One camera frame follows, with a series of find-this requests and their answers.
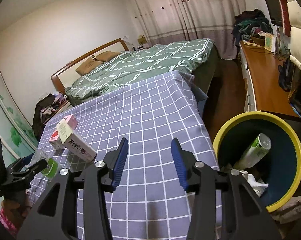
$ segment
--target blue and white tablecloth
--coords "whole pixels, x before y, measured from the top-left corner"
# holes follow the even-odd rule
[[[180,186],[171,154],[177,137],[184,150],[218,169],[212,143],[198,113],[190,87],[194,76],[168,72],[94,98],[53,117],[46,125],[39,148],[44,148],[62,167],[85,168],[85,162],[68,149],[56,151],[48,143],[56,124],[74,114],[76,132],[97,151],[97,160],[118,147],[122,137],[129,153],[120,185],[105,193],[110,226],[115,240],[185,239],[194,193]],[[47,178],[36,175],[31,200],[45,189]],[[78,238],[84,239],[83,190],[78,192]],[[221,223],[221,200],[216,200],[216,236]]]

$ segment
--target black tv screen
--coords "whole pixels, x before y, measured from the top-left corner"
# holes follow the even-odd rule
[[[273,25],[283,26],[282,11],[279,0],[266,0],[271,23]]]

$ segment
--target metal bolt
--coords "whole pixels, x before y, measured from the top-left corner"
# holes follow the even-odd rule
[[[238,171],[238,170],[235,170],[235,169],[232,169],[232,170],[230,171],[230,173],[231,173],[232,175],[234,175],[234,176],[238,176],[238,175],[239,175],[239,171]]]
[[[104,166],[105,166],[105,163],[104,163],[103,161],[98,161],[98,162],[95,163],[95,166],[96,166],[97,168],[101,168],[101,167],[104,167]]]
[[[66,175],[67,173],[68,173],[68,169],[66,168],[61,169],[59,172],[60,175]]]
[[[197,168],[202,168],[202,167],[204,167],[204,163],[203,162],[195,162],[195,167],[197,167]]]

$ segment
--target curtain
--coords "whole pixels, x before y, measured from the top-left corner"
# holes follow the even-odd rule
[[[245,0],[127,0],[134,25],[152,45],[211,38],[222,58],[235,58],[234,16]]]

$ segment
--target yellow rim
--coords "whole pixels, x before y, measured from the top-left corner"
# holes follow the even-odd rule
[[[220,130],[218,131],[218,133],[214,139],[214,143],[213,143],[213,147],[214,147],[216,156],[218,156],[218,150],[219,150],[220,144],[221,144],[224,136],[228,133],[228,131],[230,129],[232,129],[235,125],[237,125],[243,121],[249,120],[249,119],[264,119],[264,120],[270,121],[274,124],[277,124],[288,134],[288,136],[291,138],[291,140],[294,144],[294,147],[295,147],[296,158],[297,158],[297,169],[296,169],[294,181],[293,181],[291,187],[289,188],[289,190],[287,191],[287,193],[280,200],[278,200],[277,202],[266,207],[268,212],[273,212],[276,209],[283,206],[292,197],[292,195],[295,193],[295,191],[300,183],[300,179],[301,179],[301,144],[300,144],[300,141],[299,141],[295,131],[283,119],[277,117],[276,115],[266,113],[266,112],[247,112],[247,113],[239,114],[239,115],[233,117],[228,122],[226,122],[223,125],[223,127],[220,128]]]

